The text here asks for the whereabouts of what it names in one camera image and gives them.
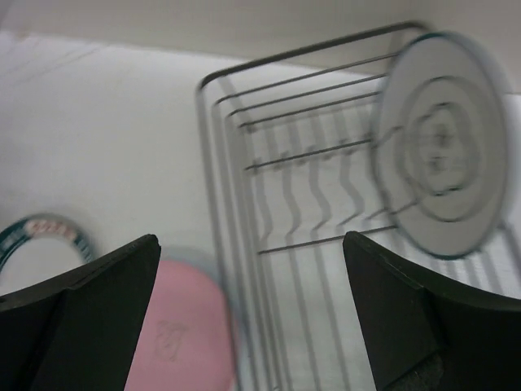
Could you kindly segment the large patterned plate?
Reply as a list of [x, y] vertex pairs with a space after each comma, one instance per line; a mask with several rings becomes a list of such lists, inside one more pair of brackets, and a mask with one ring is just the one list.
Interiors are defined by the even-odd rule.
[[1, 231], [1, 294], [93, 261], [97, 250], [73, 221], [52, 213], [23, 217]]

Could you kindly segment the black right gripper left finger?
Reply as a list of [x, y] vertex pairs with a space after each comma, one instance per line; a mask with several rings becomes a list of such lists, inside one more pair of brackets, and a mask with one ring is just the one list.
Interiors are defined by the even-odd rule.
[[160, 260], [144, 235], [1, 298], [3, 390], [122, 390]]

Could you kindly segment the blue plastic plate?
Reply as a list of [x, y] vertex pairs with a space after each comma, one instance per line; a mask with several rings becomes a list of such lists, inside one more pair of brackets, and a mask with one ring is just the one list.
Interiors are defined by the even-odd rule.
[[243, 321], [243, 307], [238, 303], [234, 289], [231, 283], [227, 281], [225, 272], [220, 271], [220, 262], [214, 255], [199, 248], [179, 245], [163, 247], [161, 257], [193, 266], [195, 269], [205, 273], [221, 289], [229, 312], [234, 316], [235, 322], [233, 345], [236, 363], [234, 365], [233, 378], [227, 386], [227, 389], [243, 390], [243, 359], [248, 358], [245, 342], [249, 335]]

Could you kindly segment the white rearmost plate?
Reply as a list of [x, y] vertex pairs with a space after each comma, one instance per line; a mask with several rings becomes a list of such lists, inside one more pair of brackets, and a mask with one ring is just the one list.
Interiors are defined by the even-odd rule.
[[421, 251], [485, 244], [515, 183], [515, 129], [498, 63], [472, 39], [427, 33], [394, 60], [370, 121], [371, 165], [392, 222]]

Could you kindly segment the pink plastic plate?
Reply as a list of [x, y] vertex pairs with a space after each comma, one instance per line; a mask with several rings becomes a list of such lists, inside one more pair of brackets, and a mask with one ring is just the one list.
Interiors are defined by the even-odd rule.
[[235, 365], [227, 314], [223, 292], [207, 274], [161, 260], [126, 389], [231, 389]]

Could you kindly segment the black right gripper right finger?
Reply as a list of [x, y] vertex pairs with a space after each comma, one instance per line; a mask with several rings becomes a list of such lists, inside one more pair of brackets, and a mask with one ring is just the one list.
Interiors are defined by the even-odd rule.
[[460, 283], [366, 236], [344, 259], [378, 390], [518, 390], [520, 301]]

